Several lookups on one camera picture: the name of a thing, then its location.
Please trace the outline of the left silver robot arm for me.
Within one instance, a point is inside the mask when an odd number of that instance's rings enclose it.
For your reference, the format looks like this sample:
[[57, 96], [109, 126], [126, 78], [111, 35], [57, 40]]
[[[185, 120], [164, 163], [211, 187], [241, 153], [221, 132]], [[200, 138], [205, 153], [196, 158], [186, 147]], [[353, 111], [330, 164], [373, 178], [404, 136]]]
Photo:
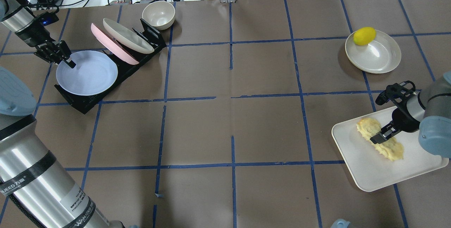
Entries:
[[[74, 68], [69, 47], [51, 38], [46, 20], [46, 13], [36, 17], [16, 0], [1, 0], [5, 27], [44, 61]], [[1, 67], [1, 194], [39, 228], [124, 227], [101, 213], [35, 134], [36, 107], [29, 88]]]

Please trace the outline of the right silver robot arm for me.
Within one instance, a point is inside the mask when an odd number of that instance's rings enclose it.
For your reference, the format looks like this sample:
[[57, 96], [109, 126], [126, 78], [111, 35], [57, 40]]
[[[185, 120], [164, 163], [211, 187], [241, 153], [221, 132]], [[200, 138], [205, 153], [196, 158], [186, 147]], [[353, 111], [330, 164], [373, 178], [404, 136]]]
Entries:
[[418, 131], [420, 146], [430, 154], [451, 157], [451, 73], [417, 92], [412, 81], [387, 85], [377, 105], [395, 104], [391, 121], [372, 135], [372, 143], [385, 143], [400, 132]]

